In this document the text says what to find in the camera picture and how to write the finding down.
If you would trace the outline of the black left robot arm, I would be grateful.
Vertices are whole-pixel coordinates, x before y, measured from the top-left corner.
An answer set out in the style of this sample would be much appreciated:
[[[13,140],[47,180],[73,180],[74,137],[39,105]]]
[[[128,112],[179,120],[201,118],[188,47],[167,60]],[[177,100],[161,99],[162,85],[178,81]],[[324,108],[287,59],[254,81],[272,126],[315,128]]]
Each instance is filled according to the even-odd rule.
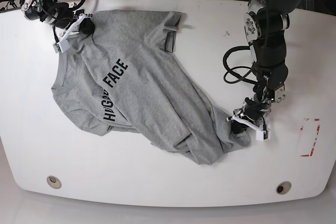
[[[227,74],[236,82],[252,84],[254,96],[245,98],[243,106],[234,110],[227,120],[235,134],[251,128],[268,136],[266,115],[273,103],[286,97],[285,80],[288,68],[285,64],[287,46],[285,30],[290,26],[289,14],[301,0],[249,0],[244,14],[244,29],[248,44],[229,49],[223,56]],[[236,68],[230,68],[228,57],[238,51],[248,50],[253,58],[252,66],[241,76]]]

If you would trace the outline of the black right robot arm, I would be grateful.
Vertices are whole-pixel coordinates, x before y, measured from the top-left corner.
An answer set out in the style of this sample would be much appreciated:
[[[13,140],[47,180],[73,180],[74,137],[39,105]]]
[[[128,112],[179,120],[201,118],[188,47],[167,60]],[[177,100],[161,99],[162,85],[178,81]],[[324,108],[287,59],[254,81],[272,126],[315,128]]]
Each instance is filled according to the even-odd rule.
[[[86,0],[74,6],[59,0],[23,0],[21,10],[27,20],[39,20],[54,28],[66,29],[78,19]]]

